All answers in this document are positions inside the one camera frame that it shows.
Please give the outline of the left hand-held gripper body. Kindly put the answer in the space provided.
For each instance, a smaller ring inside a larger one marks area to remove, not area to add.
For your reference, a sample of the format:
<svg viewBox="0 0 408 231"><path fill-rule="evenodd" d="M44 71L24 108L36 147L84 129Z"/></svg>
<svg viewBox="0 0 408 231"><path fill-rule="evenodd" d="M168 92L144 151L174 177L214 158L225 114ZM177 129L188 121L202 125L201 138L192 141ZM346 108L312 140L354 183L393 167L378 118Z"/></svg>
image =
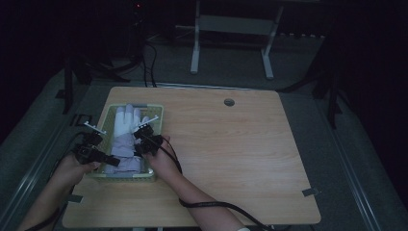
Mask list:
<svg viewBox="0 0 408 231"><path fill-rule="evenodd" d="M95 125L91 125L89 122L86 122L85 126L90 129L90 132L86 133L82 142L77 144L73 149L76 160L80 164L88 164L91 162L104 163L103 158L106 154L98 149L98 145L101 142L99 144L93 144L92 139L94 134L99 134L103 138L106 131L98 129Z"/></svg>

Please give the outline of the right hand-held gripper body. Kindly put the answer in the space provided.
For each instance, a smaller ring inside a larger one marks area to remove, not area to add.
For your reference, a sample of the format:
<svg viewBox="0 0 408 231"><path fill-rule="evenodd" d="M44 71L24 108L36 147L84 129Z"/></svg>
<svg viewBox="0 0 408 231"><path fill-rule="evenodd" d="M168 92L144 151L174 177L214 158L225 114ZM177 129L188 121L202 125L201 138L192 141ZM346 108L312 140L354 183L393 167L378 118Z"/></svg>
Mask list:
<svg viewBox="0 0 408 231"><path fill-rule="evenodd" d="M145 154L150 153L152 155L155 155L162 145L163 137L161 135L156 135L152 126L150 125L152 121L155 121L158 118L159 117L157 115L155 115L152 119L148 118L147 120L143 121L135 130L135 132L138 130L142 130L143 132L143 137L141 139L136 139L135 137L134 138L136 140L135 145L140 144L143 147Z"/></svg>

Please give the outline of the purple and white glove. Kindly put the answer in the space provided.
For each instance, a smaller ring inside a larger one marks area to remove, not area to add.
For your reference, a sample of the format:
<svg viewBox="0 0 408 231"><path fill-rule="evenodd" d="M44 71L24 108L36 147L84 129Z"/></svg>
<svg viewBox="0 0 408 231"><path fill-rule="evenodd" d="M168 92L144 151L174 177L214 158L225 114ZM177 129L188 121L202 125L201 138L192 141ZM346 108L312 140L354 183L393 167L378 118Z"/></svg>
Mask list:
<svg viewBox="0 0 408 231"><path fill-rule="evenodd" d="M142 117L140 109L132 104L118 107L115 113L114 140L111 154L120 158L133 157L136 143L134 133L148 120L149 117Z"/></svg>

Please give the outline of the pale green plastic basket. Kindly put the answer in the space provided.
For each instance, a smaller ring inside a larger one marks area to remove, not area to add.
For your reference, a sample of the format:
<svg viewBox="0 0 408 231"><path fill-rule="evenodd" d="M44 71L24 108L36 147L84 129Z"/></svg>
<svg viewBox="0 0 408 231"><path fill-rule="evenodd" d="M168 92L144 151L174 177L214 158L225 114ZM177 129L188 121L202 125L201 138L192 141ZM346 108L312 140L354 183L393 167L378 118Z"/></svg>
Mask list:
<svg viewBox="0 0 408 231"><path fill-rule="evenodd" d="M104 152L108 156L113 156L112 144L114 140L114 126L115 126L115 113L118 107L126 106L127 104L112 104L103 111L101 118L99 119L97 128L103 131L106 131L106 134L103 135L103 141L98 145L98 149ZM152 121L150 125L152 126L156 135L161 135L162 132L162 118L164 107L162 105L155 104L132 104L134 107L140 109L140 114L142 117L148 116L149 119L152 119L154 116L159 118L155 121ZM110 181L130 181L130 182L154 182L156 180L155 173L150 165L143 159L142 156L139 156L136 153L133 157L140 157L142 160L142 170L139 174L133 173L117 173L117 174L107 174L104 172L105 166L107 164L103 163L97 170L89 173L89 177L95 178L97 180L110 180Z"/></svg>

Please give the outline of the person's left hand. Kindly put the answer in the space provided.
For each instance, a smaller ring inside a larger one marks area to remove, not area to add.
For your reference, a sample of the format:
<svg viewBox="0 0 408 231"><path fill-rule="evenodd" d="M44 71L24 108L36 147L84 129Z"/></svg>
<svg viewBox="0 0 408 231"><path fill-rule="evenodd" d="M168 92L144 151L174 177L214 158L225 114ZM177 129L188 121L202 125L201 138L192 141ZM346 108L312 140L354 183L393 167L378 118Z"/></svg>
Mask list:
<svg viewBox="0 0 408 231"><path fill-rule="evenodd" d="M98 162L80 164L74 155L68 155L61 160L52 178L63 186L74 186L82 180L86 173L99 167Z"/></svg>

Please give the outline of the person's right hand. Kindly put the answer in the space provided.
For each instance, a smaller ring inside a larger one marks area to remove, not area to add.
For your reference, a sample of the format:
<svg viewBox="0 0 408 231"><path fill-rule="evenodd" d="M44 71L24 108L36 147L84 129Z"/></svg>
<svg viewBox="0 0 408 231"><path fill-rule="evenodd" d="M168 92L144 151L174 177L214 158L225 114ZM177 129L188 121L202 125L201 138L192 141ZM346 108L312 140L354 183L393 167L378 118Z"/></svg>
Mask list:
<svg viewBox="0 0 408 231"><path fill-rule="evenodd" d="M174 182L182 176L177 157L169 141L169 136L163 136L162 145L155 155L151 153L143 155L155 173L166 183Z"/></svg>

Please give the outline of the black tripod stand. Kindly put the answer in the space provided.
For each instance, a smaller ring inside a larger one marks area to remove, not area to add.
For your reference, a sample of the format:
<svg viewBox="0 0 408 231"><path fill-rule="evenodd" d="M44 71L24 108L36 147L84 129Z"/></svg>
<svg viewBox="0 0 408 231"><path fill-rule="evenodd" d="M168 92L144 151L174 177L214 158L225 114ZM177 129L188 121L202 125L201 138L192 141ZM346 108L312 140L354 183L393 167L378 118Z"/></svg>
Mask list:
<svg viewBox="0 0 408 231"><path fill-rule="evenodd" d="M92 73L125 83L120 76L141 63L145 4L142 0L70 0L64 11L64 112L73 104L73 83L88 85Z"/></svg>
<svg viewBox="0 0 408 231"><path fill-rule="evenodd" d="M312 60L305 76L298 82L277 90L277 92L292 92L316 81L312 96L322 99L328 97L327 120L333 129L336 129L336 114L342 111L337 103L340 96L341 76L345 69L344 50L340 42L333 36L327 36Z"/></svg>

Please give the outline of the white metal table frame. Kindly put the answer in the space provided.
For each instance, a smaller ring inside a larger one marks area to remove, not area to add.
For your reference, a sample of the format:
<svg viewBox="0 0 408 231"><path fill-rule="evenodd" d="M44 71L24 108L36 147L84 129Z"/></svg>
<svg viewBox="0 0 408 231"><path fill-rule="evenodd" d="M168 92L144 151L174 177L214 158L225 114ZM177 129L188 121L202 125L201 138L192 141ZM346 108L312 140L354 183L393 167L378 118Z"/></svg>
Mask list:
<svg viewBox="0 0 408 231"><path fill-rule="evenodd" d="M269 53L277 35L277 29L284 11L284 6L278 7L275 17L269 19L243 18L201 13L202 0L195 0L193 48L190 73L197 74L200 58L200 32L220 32L245 35L267 36L268 43L260 50L266 78L274 78Z"/></svg>

